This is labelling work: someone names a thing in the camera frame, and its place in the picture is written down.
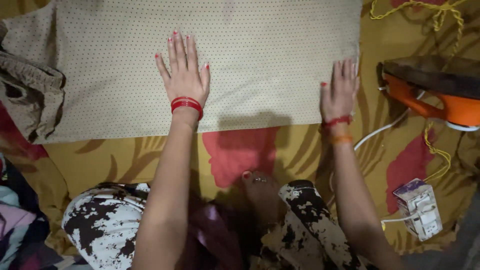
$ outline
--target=hand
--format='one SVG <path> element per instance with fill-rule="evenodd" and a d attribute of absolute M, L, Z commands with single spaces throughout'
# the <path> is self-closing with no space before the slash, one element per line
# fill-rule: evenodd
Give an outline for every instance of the hand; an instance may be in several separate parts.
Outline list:
<path fill-rule="evenodd" d="M 165 67 L 162 54 L 157 53 L 155 61 L 170 102 L 178 97 L 189 97 L 198 101 L 203 108 L 210 91 L 210 67 L 205 63 L 198 72 L 197 49 L 193 37 L 187 36 L 185 54 L 181 34 L 173 31 L 173 35 L 168 38 L 168 57 L 171 73 Z"/>
<path fill-rule="evenodd" d="M 347 58 L 343 62 L 335 62 L 333 69 L 331 84 L 321 83 L 320 111 L 325 122 L 350 115 L 360 87 L 360 80 L 351 58 Z"/>

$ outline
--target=woman's left hand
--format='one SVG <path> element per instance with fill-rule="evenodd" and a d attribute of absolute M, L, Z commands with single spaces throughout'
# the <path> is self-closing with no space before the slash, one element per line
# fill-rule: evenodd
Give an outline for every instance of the woman's left hand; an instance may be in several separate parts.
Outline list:
<path fill-rule="evenodd" d="M 205 63 L 198 72 L 198 58 L 195 41 L 187 36 L 187 52 L 183 46 L 183 38 L 179 32 L 173 31 L 168 38 L 169 73 L 163 62 L 162 54 L 155 55 L 156 66 L 162 76 L 170 102 L 179 97 L 189 97 L 198 101 L 202 108 L 210 91 L 209 64 Z"/>

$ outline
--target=polka dot cloth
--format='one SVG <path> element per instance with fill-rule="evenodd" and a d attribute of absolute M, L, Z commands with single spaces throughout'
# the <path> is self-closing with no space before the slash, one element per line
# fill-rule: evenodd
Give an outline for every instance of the polka dot cloth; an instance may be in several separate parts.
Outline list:
<path fill-rule="evenodd" d="M 333 61 L 357 56 L 361 0 L 61 0 L 44 9 L 7 20 L 3 45 L 51 60 L 45 33 L 55 31 L 63 116 L 39 142 L 53 143 L 167 135 L 154 55 L 166 55 L 174 29 L 194 35 L 199 64 L 210 62 L 198 132 L 319 123 L 320 81 Z"/>

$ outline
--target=yellow bedsheet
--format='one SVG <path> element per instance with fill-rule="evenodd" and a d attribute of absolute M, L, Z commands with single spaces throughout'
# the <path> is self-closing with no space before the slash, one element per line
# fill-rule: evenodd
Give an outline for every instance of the yellow bedsheet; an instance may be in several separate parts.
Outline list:
<path fill-rule="evenodd" d="M 41 0 L 6 2 L 4 7 L 8 8 L 0 11 L 2 18 L 26 13 L 46 4 L 46 1 Z M 460 7 L 466 19 L 466 28 L 459 56 L 478 59 L 480 46 L 478 31 L 475 29 L 480 26 L 480 9 L 473 2 L 475 1 L 469 1 Z M 389 8 L 387 1 L 380 0 L 377 11 L 384 12 Z M 431 32 L 427 11 L 408 9 L 382 21 L 372 21 L 368 16 L 369 9 L 370 1 L 365 0 L 360 44 L 362 87 L 352 124 L 356 141 L 390 123 L 405 110 L 405 107 L 377 90 L 377 63 L 410 55 L 448 53 L 456 34 L 455 22 L 450 18 L 446 19 L 441 32 Z M 427 95 L 424 99 L 430 104 L 439 105 L 439 100 L 435 97 Z M 358 150 L 360 166 L 381 217 L 389 215 L 387 175 L 389 172 L 409 171 L 409 167 L 401 167 L 402 163 L 393 161 L 404 160 L 405 156 L 402 155 L 406 148 L 419 147 L 418 137 L 425 124 L 425 119 L 410 114 L 395 128 L 374 136 Z M 282 183 L 293 179 L 316 181 L 319 192 L 328 200 L 331 197 L 327 183 L 331 153 L 327 144 L 322 143 L 317 129 L 318 125 L 297 125 L 284 126 L 278 130 L 273 174 Z M 451 170 L 443 178 L 430 182 L 434 186 L 444 230 L 438 236 L 421 243 L 406 231 L 402 222 L 387 224 L 385 234 L 401 253 L 441 249 L 454 240 L 455 224 L 476 191 L 473 179 L 478 173 L 475 163 L 480 156 L 479 132 L 463 133 L 436 123 L 434 138 L 435 146 L 449 152 L 453 158 Z M 37 161 L 31 161 L 15 151 L 17 146 L 9 145 L 7 141 L 0 141 L 0 149 L 22 171 L 39 195 L 40 208 L 50 218 L 51 224 L 52 232 L 47 244 L 59 253 L 69 255 L 76 253 L 76 250 L 59 227 L 62 211 L 69 200 L 103 181 L 139 183 L 151 180 L 164 143 L 164 137 L 142 137 L 45 145 L 49 158 Z M 443 166 L 440 157 L 431 157 L 421 151 L 418 153 L 425 155 L 424 159 L 433 158 L 428 163 L 427 175 Z M 204 197 L 216 197 L 226 204 L 244 209 L 246 204 L 238 189 L 219 189 L 215 186 L 209 160 L 210 155 L 203 144 L 202 135 L 198 135 L 194 142 L 192 188 Z"/>

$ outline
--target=white power cord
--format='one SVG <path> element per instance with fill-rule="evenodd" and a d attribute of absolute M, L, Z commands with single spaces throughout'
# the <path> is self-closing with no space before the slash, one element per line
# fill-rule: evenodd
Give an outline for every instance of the white power cord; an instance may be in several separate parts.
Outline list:
<path fill-rule="evenodd" d="M 421 97 L 423 97 L 424 94 L 425 94 L 425 91 L 422 91 L 422 92 L 418 95 L 417 99 L 420 99 Z M 357 143 L 355 144 L 355 146 L 353 147 L 353 151 L 357 151 L 357 149 L 358 149 L 364 142 L 366 142 L 368 139 L 370 139 L 372 136 L 378 134 L 379 132 L 384 131 L 384 130 L 387 129 L 387 128 L 391 128 L 392 126 L 396 125 L 398 122 L 400 122 L 400 120 L 402 120 L 402 119 L 407 115 L 407 113 L 408 113 L 409 111 L 410 111 L 410 109 L 407 109 L 404 113 L 402 113 L 397 119 L 395 119 L 395 120 L 394 120 L 393 122 L 391 122 L 390 124 L 388 124 L 388 125 L 386 125 L 386 126 L 384 126 L 384 127 L 381 127 L 381 128 L 379 128 L 379 129 L 375 130 L 374 132 L 366 135 L 362 140 L 360 140 L 359 142 L 357 142 Z M 333 186 L 332 186 L 333 174 L 334 174 L 334 173 L 333 173 L 333 171 L 332 171 L 332 173 L 330 174 L 330 178 L 328 179 L 328 186 L 329 186 L 331 192 L 333 192 Z M 328 206 L 332 205 L 332 202 L 333 202 L 334 199 L 335 199 L 335 195 L 332 195 L 332 198 L 328 201 L 327 205 L 328 205 Z"/>

